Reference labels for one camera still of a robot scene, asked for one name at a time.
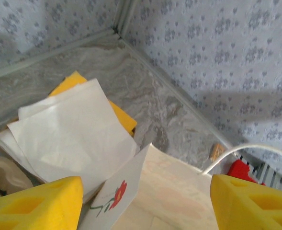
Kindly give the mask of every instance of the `yellow foam block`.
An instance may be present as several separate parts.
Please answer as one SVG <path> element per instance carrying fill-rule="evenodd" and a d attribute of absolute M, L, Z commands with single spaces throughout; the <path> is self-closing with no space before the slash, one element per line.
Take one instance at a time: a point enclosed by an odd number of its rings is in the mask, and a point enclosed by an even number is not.
<path fill-rule="evenodd" d="M 214 175 L 210 197 L 220 230 L 282 230 L 282 191 Z"/>
<path fill-rule="evenodd" d="M 0 197 L 0 230 L 76 230 L 82 196 L 76 176 Z"/>
<path fill-rule="evenodd" d="M 61 92 L 64 92 L 77 84 L 85 83 L 87 80 L 81 76 L 77 71 L 72 73 L 70 76 L 66 77 L 64 81 L 57 86 L 50 94 L 49 96 L 57 95 Z M 120 107 L 118 107 L 113 102 L 109 101 L 119 122 L 122 124 L 122 126 L 126 129 L 126 131 L 131 135 L 134 136 L 135 134 L 135 127 L 136 127 L 136 121 L 131 118 L 127 113 L 125 113 Z"/>

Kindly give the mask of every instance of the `red flower drawing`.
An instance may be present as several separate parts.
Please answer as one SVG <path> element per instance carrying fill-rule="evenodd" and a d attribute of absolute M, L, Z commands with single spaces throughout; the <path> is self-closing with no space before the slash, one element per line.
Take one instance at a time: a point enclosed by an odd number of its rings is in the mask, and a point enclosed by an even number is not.
<path fill-rule="evenodd" d="M 116 190 L 115 192 L 115 196 L 114 196 L 114 202 L 113 204 L 111 205 L 111 207 L 109 208 L 109 210 L 111 208 L 114 208 L 118 202 L 120 202 L 120 200 L 122 199 L 125 191 L 126 191 L 126 188 L 127 188 L 127 183 L 125 182 L 125 180 L 122 182 L 121 186 Z"/>

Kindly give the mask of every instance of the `wall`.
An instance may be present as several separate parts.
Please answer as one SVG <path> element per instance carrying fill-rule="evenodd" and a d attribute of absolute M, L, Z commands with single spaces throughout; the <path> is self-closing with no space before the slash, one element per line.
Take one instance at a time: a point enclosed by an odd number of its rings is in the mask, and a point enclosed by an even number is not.
<path fill-rule="evenodd" d="M 282 0 L 141 0 L 126 39 L 234 144 L 282 149 Z"/>
<path fill-rule="evenodd" d="M 0 67 L 113 25 L 118 0 L 0 0 Z"/>

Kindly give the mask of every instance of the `wooden board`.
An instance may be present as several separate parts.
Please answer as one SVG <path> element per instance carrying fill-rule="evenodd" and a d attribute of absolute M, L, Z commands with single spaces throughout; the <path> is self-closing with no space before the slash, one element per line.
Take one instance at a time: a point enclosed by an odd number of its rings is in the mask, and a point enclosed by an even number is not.
<path fill-rule="evenodd" d="M 113 230 L 217 230 L 211 176 L 156 148 L 148 152 L 139 191 Z"/>

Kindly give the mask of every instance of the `red object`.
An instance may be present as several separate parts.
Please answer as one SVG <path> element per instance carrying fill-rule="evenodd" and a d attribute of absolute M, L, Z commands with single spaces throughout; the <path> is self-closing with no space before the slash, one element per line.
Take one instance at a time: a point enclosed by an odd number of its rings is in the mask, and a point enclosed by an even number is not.
<path fill-rule="evenodd" d="M 109 208 L 109 210 L 111 208 L 114 208 L 118 204 L 118 202 L 120 202 L 120 200 L 122 199 L 122 197 L 123 197 L 123 195 L 126 191 L 126 188 L 127 188 L 127 183 L 125 181 L 123 181 L 121 186 L 115 192 L 114 202 L 111 205 L 111 207 Z"/>
<path fill-rule="evenodd" d="M 236 160 L 230 167 L 229 172 L 227 173 L 228 176 L 233 176 L 238 179 L 242 179 L 245 181 L 250 181 L 250 182 L 255 182 L 253 179 L 251 179 L 248 176 L 249 172 L 249 166 L 246 165 L 243 161 L 241 160 Z"/>

